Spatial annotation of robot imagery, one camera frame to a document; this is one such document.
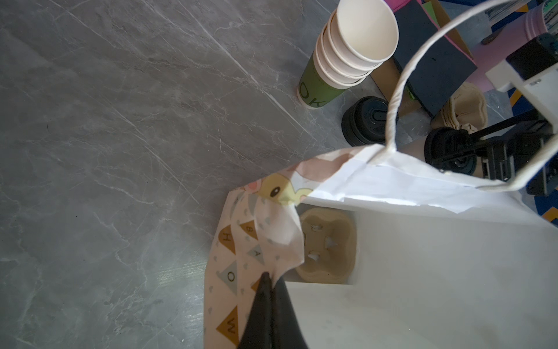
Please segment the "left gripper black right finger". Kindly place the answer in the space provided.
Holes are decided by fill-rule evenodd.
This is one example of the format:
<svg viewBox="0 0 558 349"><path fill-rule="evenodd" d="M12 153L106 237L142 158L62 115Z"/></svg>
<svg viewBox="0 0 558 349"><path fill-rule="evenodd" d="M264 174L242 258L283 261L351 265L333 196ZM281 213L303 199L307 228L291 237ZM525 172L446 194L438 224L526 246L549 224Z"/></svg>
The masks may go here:
<svg viewBox="0 0 558 349"><path fill-rule="evenodd" d="M308 349L283 278L272 291L272 315L272 348Z"/></svg>

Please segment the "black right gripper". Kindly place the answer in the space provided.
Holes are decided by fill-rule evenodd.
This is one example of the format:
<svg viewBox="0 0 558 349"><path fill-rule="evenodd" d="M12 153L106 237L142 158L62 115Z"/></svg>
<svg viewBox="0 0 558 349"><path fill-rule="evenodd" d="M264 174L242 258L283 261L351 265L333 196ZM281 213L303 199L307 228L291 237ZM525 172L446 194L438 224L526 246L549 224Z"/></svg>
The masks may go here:
<svg viewBox="0 0 558 349"><path fill-rule="evenodd" d="M508 129L503 135L497 132ZM489 141L487 147L446 150L441 146L429 149L429 164L436 168L476 168L482 159L483 177L490 180L511 180L552 137L552 128L541 121L533 109L513 116L471 134L473 141ZM544 165L527 183L526 191L533 196L549 196L557 187L557 155Z"/></svg>

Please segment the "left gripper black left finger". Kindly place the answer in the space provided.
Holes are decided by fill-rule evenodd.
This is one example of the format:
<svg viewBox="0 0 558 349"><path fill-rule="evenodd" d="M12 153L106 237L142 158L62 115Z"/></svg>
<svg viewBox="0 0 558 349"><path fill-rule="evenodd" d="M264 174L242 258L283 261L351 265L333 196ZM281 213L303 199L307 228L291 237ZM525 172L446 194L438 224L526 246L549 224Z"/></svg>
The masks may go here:
<svg viewBox="0 0 558 349"><path fill-rule="evenodd" d="M273 341L272 280L264 272L238 349L270 349Z"/></svg>

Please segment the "white paper coffee cup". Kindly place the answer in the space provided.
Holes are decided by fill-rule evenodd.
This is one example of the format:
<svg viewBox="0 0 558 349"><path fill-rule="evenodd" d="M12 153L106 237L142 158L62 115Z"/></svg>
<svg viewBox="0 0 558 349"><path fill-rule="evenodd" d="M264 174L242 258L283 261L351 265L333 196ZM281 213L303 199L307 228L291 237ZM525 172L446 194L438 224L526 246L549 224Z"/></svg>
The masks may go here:
<svg viewBox="0 0 558 349"><path fill-rule="evenodd" d="M426 160L424 156L424 147L425 147L426 140L427 140L427 136L420 137L419 139L414 140L409 144L399 147L398 152L413 156L418 160L425 162ZM476 168L475 171L472 173L472 176L478 178L484 178L484 174L482 171L482 161L480 158L477 158Z"/></svg>

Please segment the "patterned paper gift bag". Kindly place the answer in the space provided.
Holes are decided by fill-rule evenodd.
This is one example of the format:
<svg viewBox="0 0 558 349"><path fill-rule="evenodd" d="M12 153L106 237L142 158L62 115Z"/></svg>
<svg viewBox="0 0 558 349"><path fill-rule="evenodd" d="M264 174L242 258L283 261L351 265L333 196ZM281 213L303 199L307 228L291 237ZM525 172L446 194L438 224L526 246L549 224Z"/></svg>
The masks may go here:
<svg viewBox="0 0 558 349"><path fill-rule="evenodd" d="M527 183L557 155L557 133L507 182L439 170L398 152L405 83L437 30L400 74L386 143L299 162L231 191L205 271L203 344L238 348L264 272L283 278L308 348L556 348L557 207ZM357 257L343 284L314 284L300 216L346 212Z"/></svg>

